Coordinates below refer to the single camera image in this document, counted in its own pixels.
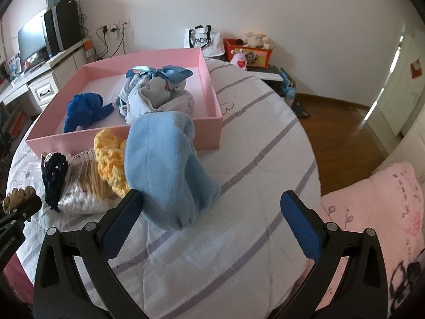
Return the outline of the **pink shallow box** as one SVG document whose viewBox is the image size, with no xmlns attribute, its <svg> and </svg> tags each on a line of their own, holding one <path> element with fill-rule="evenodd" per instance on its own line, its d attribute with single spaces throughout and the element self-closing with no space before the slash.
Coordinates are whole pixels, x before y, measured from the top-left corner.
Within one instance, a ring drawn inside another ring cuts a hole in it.
<svg viewBox="0 0 425 319">
<path fill-rule="evenodd" d="M 184 80 L 181 93 L 164 97 L 159 86 L 175 89 L 168 78 L 158 79 L 164 66 L 182 67 L 192 72 Z M 113 112 L 89 127 L 64 132 L 67 106 L 77 94 L 99 94 Z M 27 144 L 37 156 L 61 152 L 76 154 L 92 148 L 94 136 L 109 128 L 120 139 L 128 136 L 131 123 L 151 112 L 186 112 L 194 123 L 194 147 L 213 150 L 220 146 L 223 116 L 202 52 L 196 48 L 132 53 L 97 61 L 80 68 L 54 96 L 34 123 Z"/>
</svg>

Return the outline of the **beige plush toy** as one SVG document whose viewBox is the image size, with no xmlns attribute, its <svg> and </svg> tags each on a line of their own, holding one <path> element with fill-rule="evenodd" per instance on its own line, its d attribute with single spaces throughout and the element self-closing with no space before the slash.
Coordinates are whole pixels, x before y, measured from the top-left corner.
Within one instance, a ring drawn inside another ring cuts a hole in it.
<svg viewBox="0 0 425 319">
<path fill-rule="evenodd" d="M 248 32 L 244 38 L 244 45 L 248 48 L 270 49 L 269 38 L 262 32 Z"/>
</svg>

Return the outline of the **dark navy crochet scrunchie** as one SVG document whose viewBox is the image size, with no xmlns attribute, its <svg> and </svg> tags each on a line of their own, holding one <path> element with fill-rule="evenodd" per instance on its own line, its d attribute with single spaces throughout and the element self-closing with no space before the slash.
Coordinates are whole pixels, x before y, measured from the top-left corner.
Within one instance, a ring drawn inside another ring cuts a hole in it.
<svg viewBox="0 0 425 319">
<path fill-rule="evenodd" d="M 60 212 L 58 203 L 69 169 L 67 158 L 62 153 L 49 153 L 42 157 L 41 169 L 45 187 L 45 202 L 50 209 Z"/>
</svg>

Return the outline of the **white desk with drawers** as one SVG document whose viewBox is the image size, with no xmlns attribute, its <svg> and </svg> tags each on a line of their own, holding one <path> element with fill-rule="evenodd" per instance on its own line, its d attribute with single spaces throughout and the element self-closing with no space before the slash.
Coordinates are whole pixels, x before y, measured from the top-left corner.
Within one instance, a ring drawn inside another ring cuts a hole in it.
<svg viewBox="0 0 425 319">
<path fill-rule="evenodd" d="M 38 115 L 85 64 L 86 53 L 80 41 L 1 89 L 1 103 L 7 106 L 17 101 L 28 116 Z"/>
</svg>

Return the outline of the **brown satin scrunchie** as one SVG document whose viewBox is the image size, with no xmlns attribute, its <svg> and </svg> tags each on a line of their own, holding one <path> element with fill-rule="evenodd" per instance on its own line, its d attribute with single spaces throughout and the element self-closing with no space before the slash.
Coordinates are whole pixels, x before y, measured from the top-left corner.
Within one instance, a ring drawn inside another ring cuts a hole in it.
<svg viewBox="0 0 425 319">
<path fill-rule="evenodd" d="M 24 189 L 12 189 L 11 193 L 9 193 L 2 202 L 2 209 L 4 213 L 7 215 L 11 213 L 11 211 L 24 202 L 31 199 L 39 199 L 35 189 L 31 186 L 25 187 Z"/>
</svg>

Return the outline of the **pink plush toy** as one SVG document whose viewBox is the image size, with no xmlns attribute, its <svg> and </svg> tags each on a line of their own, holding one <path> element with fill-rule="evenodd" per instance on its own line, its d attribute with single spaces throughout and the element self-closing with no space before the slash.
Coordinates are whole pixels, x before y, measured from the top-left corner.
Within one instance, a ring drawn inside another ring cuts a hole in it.
<svg viewBox="0 0 425 319">
<path fill-rule="evenodd" d="M 237 67 L 243 69 L 244 71 L 247 71 L 248 61 L 246 59 L 246 55 L 245 55 L 244 50 L 243 49 L 232 50 L 231 55 L 233 57 L 230 60 L 230 63 L 233 64 L 234 66 L 237 66 Z"/>
</svg>

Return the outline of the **wall power sockets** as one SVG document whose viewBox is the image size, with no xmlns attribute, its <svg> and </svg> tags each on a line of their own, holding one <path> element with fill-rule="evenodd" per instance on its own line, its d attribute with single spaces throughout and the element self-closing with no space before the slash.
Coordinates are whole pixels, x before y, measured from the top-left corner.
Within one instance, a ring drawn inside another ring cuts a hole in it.
<svg viewBox="0 0 425 319">
<path fill-rule="evenodd" d="M 109 35 L 112 39 L 117 39 L 125 30 L 130 29 L 130 26 L 130 18 L 125 18 L 122 20 L 118 20 L 117 22 L 103 25 L 100 27 L 100 30 L 105 35 Z"/>
</svg>

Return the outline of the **pink quilt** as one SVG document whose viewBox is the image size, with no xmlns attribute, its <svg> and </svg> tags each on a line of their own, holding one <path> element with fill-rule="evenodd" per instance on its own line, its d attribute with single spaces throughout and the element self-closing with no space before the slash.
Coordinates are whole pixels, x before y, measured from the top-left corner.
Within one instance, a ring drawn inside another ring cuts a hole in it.
<svg viewBox="0 0 425 319">
<path fill-rule="evenodd" d="M 388 312 L 404 302 L 424 272 L 424 195 L 408 162 L 326 194 L 319 215 L 342 230 L 373 228 L 388 279 Z"/>
</svg>

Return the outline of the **yellow crochet item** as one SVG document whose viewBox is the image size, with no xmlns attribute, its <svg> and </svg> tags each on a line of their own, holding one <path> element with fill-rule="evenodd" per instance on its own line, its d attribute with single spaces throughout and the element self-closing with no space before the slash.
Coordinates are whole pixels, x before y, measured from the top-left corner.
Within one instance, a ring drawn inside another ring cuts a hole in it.
<svg viewBox="0 0 425 319">
<path fill-rule="evenodd" d="M 120 140 L 110 129 L 101 130 L 94 137 L 97 171 L 120 198 L 130 191 L 125 176 L 125 147 L 126 140 Z"/>
</svg>

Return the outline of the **white striped bed sheet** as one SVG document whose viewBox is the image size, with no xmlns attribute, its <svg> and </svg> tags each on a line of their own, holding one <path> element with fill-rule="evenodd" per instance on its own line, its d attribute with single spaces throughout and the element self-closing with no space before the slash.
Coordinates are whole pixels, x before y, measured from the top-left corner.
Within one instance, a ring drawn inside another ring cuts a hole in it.
<svg viewBox="0 0 425 319">
<path fill-rule="evenodd" d="M 223 129 L 219 149 L 199 157 L 221 197 L 175 233 L 140 217 L 111 266 L 151 318 L 266 318 L 307 266 L 280 198 L 292 190 L 319 207 L 316 160 L 300 121 L 268 85 L 223 61 L 207 67 Z"/>
</svg>

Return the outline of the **orange toy box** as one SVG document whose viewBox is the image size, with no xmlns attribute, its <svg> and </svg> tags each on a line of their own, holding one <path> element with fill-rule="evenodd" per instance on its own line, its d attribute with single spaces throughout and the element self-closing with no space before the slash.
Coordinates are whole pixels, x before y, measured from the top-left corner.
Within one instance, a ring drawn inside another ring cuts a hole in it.
<svg viewBox="0 0 425 319">
<path fill-rule="evenodd" d="M 272 50 L 246 47 L 242 40 L 225 38 L 223 40 L 226 60 L 231 62 L 236 53 L 244 51 L 246 67 L 268 68 Z"/>
</svg>

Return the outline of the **cotton swab plastic pack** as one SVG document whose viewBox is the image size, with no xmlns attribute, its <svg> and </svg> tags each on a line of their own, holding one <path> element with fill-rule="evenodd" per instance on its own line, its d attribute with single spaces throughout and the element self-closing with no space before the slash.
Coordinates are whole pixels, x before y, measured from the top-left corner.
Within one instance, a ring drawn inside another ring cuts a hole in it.
<svg viewBox="0 0 425 319">
<path fill-rule="evenodd" d="M 69 158 L 58 209 L 64 215 L 91 215 L 112 208 L 118 196 L 97 171 L 93 149 Z"/>
</svg>

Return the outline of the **white tote bag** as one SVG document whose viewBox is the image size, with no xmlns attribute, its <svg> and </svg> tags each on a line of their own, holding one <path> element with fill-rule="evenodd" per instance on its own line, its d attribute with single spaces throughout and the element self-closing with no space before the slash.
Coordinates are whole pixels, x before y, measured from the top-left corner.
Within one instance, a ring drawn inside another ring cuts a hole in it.
<svg viewBox="0 0 425 319">
<path fill-rule="evenodd" d="M 207 58 L 220 57 L 225 53 L 221 34 L 209 24 L 205 27 L 198 25 L 192 29 L 187 28 L 184 33 L 184 47 L 198 48 Z"/>
</svg>

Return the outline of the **low black white cabinet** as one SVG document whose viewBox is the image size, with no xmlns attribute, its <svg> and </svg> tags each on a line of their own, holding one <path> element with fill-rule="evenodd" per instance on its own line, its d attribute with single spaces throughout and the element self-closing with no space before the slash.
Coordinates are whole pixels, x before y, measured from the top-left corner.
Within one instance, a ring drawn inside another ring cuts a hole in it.
<svg viewBox="0 0 425 319">
<path fill-rule="evenodd" d="M 283 82 L 280 70 L 276 66 L 269 66 L 268 68 L 248 67 L 248 72 L 263 81 Z"/>
</svg>

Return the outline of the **printed cloth with blue ribbon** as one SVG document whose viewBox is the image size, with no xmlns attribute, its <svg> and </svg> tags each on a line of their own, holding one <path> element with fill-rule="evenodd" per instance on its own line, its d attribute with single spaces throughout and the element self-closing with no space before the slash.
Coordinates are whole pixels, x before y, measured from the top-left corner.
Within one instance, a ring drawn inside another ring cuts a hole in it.
<svg viewBox="0 0 425 319">
<path fill-rule="evenodd" d="M 193 75 L 179 66 L 136 66 L 125 74 L 116 105 L 127 124 L 154 112 L 177 111 L 191 115 L 194 98 L 186 90 L 186 80 Z"/>
</svg>

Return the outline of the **black computer monitor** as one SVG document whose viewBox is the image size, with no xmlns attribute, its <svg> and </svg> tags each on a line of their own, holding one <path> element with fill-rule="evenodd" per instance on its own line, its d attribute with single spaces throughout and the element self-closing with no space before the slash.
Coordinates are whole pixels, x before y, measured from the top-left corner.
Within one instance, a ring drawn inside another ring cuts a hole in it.
<svg viewBox="0 0 425 319">
<path fill-rule="evenodd" d="M 17 34 L 21 64 L 45 47 L 44 14 L 45 10 L 37 13 Z"/>
</svg>

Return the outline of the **royal blue knitted item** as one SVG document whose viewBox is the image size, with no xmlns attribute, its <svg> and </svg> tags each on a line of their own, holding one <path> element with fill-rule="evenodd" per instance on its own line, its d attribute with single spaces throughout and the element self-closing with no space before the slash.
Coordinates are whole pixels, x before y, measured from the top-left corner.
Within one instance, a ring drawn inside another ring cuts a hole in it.
<svg viewBox="0 0 425 319">
<path fill-rule="evenodd" d="M 93 92 L 76 94 L 67 106 L 63 132 L 74 132 L 78 127 L 88 128 L 111 115 L 113 111 L 113 104 L 104 105 L 104 100 L 100 94 Z"/>
</svg>

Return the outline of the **light blue plush cloth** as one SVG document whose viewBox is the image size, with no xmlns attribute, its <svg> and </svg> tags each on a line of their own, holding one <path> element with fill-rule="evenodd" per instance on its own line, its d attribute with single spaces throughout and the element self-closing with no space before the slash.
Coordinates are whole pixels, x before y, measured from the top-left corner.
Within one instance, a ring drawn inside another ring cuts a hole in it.
<svg viewBox="0 0 425 319">
<path fill-rule="evenodd" d="M 163 230 L 183 230 L 220 196 L 194 148 L 194 123 L 183 112 L 148 113 L 130 126 L 125 177 L 143 195 L 143 214 Z"/>
</svg>

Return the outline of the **black computer tower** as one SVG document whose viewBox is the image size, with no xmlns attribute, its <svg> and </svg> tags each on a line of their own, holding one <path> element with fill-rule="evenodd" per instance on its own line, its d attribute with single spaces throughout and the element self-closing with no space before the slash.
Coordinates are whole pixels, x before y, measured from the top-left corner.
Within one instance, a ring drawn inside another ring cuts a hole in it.
<svg viewBox="0 0 425 319">
<path fill-rule="evenodd" d="M 43 34 L 50 58 L 81 42 L 81 25 L 76 1 L 53 6 L 43 14 Z"/>
</svg>

